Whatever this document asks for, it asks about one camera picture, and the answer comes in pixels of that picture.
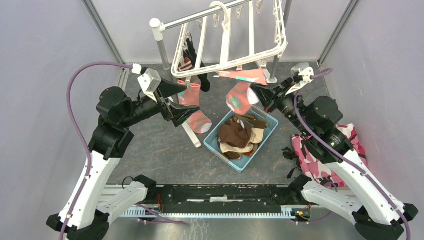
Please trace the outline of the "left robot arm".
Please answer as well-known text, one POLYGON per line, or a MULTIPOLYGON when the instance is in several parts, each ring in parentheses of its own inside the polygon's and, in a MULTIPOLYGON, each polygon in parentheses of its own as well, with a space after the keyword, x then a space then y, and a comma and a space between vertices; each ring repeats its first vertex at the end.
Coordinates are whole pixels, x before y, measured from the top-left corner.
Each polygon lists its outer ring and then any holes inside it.
POLYGON ((83 142, 87 157, 77 186, 63 210, 49 216, 46 222, 59 233, 60 239, 101 240, 111 224, 129 208, 142 201, 151 204, 156 200, 156 183, 143 175, 109 200, 100 202, 100 197, 134 138, 131 126, 160 114, 178 127, 198 110, 197 106, 170 101, 170 97, 186 90, 183 84, 163 80, 153 97, 132 100, 117 86, 101 93, 96 107, 98 125, 91 140, 83 142))

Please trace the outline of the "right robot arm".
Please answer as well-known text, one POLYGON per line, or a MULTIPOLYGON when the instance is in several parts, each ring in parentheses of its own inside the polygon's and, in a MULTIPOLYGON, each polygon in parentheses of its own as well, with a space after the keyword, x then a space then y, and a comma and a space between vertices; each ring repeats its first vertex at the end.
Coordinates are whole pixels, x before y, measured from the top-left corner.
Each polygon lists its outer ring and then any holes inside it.
POLYGON ((278 110, 307 137, 306 149, 335 172, 354 193, 347 197, 302 175, 289 185, 289 199, 317 204, 352 223, 367 240, 411 239, 409 223, 418 215, 411 203, 394 197, 362 162, 351 141, 337 129, 343 118, 336 101, 317 97, 305 105, 300 93, 288 84, 276 87, 253 85, 252 90, 268 112, 278 110))

